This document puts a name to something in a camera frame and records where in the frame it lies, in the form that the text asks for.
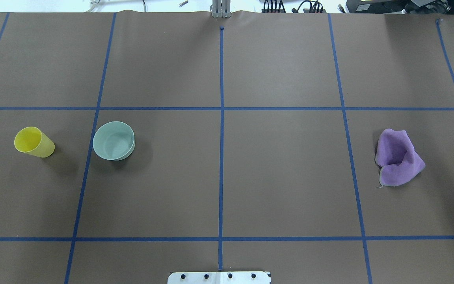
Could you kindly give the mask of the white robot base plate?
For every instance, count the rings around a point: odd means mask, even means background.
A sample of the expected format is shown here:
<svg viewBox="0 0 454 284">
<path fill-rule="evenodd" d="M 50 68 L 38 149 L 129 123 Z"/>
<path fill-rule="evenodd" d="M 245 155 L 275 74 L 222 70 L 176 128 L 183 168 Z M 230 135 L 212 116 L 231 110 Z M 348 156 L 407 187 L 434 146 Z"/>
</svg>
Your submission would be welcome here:
<svg viewBox="0 0 454 284">
<path fill-rule="evenodd" d="M 171 273 L 168 284 L 270 284 L 266 271 L 211 271 Z"/>
</svg>

